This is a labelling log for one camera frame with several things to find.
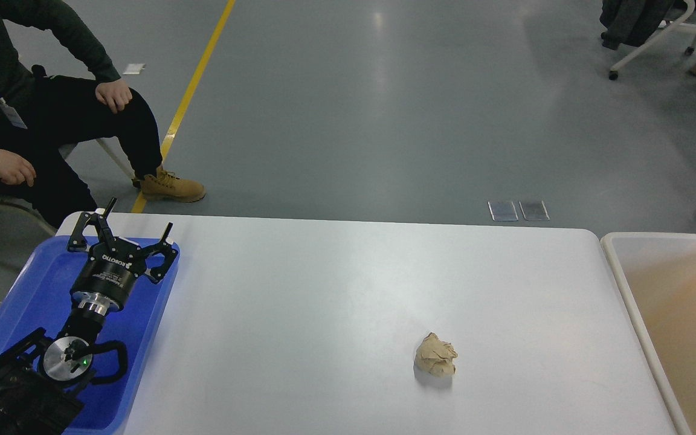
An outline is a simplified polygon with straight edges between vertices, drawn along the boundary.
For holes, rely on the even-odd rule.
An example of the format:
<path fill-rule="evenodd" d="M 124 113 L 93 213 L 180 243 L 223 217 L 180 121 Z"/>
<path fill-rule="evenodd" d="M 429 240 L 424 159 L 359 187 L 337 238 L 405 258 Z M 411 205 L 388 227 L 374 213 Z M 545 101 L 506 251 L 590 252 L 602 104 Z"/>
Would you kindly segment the person's left hand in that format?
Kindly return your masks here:
<path fill-rule="evenodd" d="M 114 115 L 124 111 L 133 99 L 130 87 L 122 79 L 99 83 L 95 86 L 95 97 Z"/>

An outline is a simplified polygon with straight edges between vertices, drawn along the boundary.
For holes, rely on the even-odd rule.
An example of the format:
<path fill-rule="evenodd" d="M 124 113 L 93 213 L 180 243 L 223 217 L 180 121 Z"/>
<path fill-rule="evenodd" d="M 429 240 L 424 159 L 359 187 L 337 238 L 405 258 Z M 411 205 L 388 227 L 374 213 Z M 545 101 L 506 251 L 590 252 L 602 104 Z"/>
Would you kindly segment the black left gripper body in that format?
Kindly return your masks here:
<path fill-rule="evenodd" d="M 135 258 L 141 250 L 138 243 L 97 243 L 88 251 L 80 275 L 70 289 L 70 297 L 78 306 L 95 303 L 107 312 L 124 309 L 138 276 L 146 270 L 146 260 Z"/>

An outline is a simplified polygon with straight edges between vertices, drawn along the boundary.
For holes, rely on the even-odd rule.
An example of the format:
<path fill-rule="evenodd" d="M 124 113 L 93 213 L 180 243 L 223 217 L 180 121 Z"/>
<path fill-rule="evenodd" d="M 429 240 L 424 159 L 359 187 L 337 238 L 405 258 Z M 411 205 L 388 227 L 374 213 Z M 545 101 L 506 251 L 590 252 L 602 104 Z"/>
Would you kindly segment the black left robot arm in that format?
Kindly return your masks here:
<path fill-rule="evenodd" d="M 0 307 L 0 434 L 118 434 L 178 270 L 168 224 L 125 239 L 111 206 L 39 245 Z"/>

